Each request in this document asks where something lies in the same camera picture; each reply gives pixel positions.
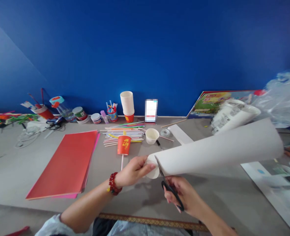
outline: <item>phone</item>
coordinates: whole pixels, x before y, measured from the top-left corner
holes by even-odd
[[[158,99],[146,99],[145,122],[155,123],[157,120]]]

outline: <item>pink paper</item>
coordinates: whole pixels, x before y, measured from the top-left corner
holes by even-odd
[[[95,145],[93,147],[93,153],[94,153],[95,148],[97,146],[99,137],[100,137],[100,134],[97,135],[97,138],[96,138],[96,141],[95,141]],[[83,181],[83,187],[82,187],[82,189],[84,189],[86,187],[86,184],[87,184],[89,167],[90,167],[90,164],[88,165],[88,168],[87,168],[87,171],[86,171],[86,175],[85,175],[85,178],[84,178],[84,181]],[[55,197],[52,197],[52,198],[69,198],[69,199],[75,199],[75,198],[77,198],[77,193],[75,193],[75,194],[69,194],[69,195],[62,195],[62,196],[55,196]]]

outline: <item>scissors on table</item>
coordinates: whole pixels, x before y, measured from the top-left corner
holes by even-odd
[[[173,193],[173,195],[174,195],[174,196],[176,197],[176,199],[178,200],[178,203],[180,204],[180,206],[177,205],[177,207],[179,208],[180,211],[184,211],[183,203],[182,203],[182,201],[180,200],[177,191],[176,191],[174,188],[172,188],[172,187],[168,184],[168,182],[167,182],[167,180],[166,180],[166,178],[165,178],[165,175],[164,175],[164,173],[162,172],[161,165],[160,165],[160,163],[159,163],[159,161],[158,161],[156,155],[154,155],[154,156],[155,156],[156,161],[157,161],[157,163],[158,163],[159,172],[160,172],[161,176],[164,178],[164,180],[161,182],[161,186],[162,186],[162,188],[164,189],[164,186],[165,186],[165,188],[166,188],[167,191],[170,191],[170,192]]]

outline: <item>person's left hand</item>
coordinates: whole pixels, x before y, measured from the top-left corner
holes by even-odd
[[[117,173],[114,179],[117,188],[136,184],[140,178],[155,169],[155,164],[144,166],[147,157],[148,156],[134,157],[122,171]]]

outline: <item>white paper sheet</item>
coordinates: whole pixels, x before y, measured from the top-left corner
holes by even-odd
[[[153,153],[146,162],[157,163],[154,157],[156,155],[165,176],[169,176],[198,173],[206,168],[223,165],[274,159],[282,154],[283,142],[267,118],[216,136]],[[158,175],[157,167],[147,177],[155,179]]]
[[[181,145],[192,143],[193,140],[182,130],[178,125],[168,127],[174,137],[181,143]]]

